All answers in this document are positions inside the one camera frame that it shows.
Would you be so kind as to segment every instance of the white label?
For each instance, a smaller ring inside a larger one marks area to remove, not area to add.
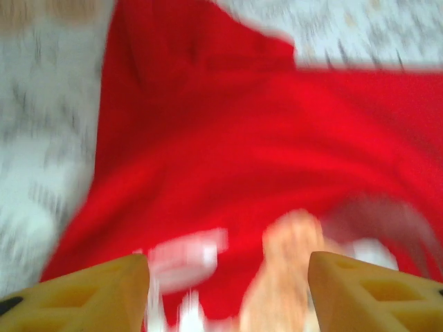
[[[172,239],[148,251],[150,272],[162,294],[182,291],[213,275],[217,255],[227,247],[228,232],[221,228]]]

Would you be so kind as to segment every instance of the gray patterned surface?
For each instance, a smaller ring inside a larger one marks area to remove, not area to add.
[[[92,176],[112,0],[94,23],[0,37],[0,295],[38,280]],[[219,0],[307,64],[440,65],[442,0]]]

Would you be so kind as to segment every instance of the red shirt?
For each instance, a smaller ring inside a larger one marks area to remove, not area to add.
[[[225,318],[261,262],[263,229],[289,210],[389,194],[441,237],[442,78],[296,69],[291,45],[207,1],[120,1],[95,178],[43,280],[226,228],[228,250],[197,287],[206,315]],[[182,297],[165,299],[169,318]]]

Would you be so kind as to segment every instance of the yellow plastic piece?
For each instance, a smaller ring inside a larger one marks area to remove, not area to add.
[[[2,299],[0,331],[140,332],[149,284],[144,255],[109,261]]]
[[[321,332],[443,332],[443,284],[313,252],[309,287]]]

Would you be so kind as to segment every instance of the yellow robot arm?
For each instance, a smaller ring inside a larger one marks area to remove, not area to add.
[[[144,255],[109,261],[0,300],[0,331],[140,332],[149,284]]]
[[[309,287],[321,332],[443,332],[443,284],[314,252]]]

